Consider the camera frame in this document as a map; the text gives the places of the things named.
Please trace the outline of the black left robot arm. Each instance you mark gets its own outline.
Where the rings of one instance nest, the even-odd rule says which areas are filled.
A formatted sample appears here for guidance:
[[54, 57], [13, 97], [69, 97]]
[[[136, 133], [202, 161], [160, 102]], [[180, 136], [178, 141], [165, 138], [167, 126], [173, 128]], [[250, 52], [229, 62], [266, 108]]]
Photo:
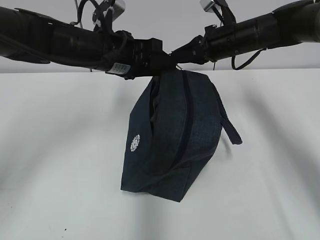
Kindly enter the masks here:
[[0, 55], [32, 64], [93, 69], [126, 80], [176, 69], [161, 40], [135, 39], [125, 30], [104, 26], [90, 31], [29, 10], [1, 7]]

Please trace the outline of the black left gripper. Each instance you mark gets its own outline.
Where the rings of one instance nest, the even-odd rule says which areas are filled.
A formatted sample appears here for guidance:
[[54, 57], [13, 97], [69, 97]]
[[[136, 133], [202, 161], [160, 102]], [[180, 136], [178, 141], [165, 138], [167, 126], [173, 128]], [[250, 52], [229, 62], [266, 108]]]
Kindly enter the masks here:
[[135, 39], [131, 33], [119, 30], [110, 35], [110, 40], [112, 48], [107, 53], [109, 75], [133, 80], [159, 76], [162, 71], [176, 68], [176, 60], [163, 51], [160, 39]]

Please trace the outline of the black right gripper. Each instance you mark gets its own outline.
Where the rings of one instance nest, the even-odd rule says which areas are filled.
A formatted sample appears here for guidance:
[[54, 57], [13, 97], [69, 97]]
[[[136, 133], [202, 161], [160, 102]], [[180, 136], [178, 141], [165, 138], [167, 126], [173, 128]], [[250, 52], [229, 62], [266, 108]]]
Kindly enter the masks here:
[[204, 28], [204, 36], [198, 35], [189, 43], [177, 48], [171, 52], [171, 57], [177, 64], [205, 64], [208, 62], [217, 62], [217, 57], [214, 56], [213, 40], [217, 25], [209, 25]]

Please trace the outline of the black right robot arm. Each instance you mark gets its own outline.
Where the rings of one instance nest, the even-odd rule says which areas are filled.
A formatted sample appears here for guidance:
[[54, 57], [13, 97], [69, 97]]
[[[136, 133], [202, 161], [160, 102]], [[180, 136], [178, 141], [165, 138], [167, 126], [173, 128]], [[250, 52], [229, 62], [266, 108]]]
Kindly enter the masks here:
[[248, 66], [261, 52], [320, 41], [320, 2], [298, 0], [268, 14], [237, 22], [224, 0], [202, 0], [205, 12], [214, 13], [221, 26], [205, 27], [205, 34], [174, 50], [178, 64], [203, 65], [231, 58], [233, 70]]

